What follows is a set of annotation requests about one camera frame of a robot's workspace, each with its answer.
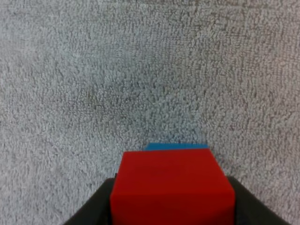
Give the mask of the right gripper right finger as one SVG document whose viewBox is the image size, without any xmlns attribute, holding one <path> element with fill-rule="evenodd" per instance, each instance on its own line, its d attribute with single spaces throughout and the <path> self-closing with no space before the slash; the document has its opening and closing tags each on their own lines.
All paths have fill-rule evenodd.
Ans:
<svg viewBox="0 0 300 225">
<path fill-rule="evenodd" d="M 249 192 L 237 179 L 228 176 L 235 191 L 236 225 L 287 225 L 288 222 L 265 206 L 251 192 Z"/>
</svg>

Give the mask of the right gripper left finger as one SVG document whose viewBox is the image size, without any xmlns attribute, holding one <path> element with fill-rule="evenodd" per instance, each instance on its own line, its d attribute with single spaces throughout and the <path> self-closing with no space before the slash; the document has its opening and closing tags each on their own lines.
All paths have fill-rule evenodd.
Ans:
<svg viewBox="0 0 300 225">
<path fill-rule="evenodd" d="M 112 225 L 110 194 L 117 174 L 106 179 L 90 199 L 64 225 Z"/>
</svg>

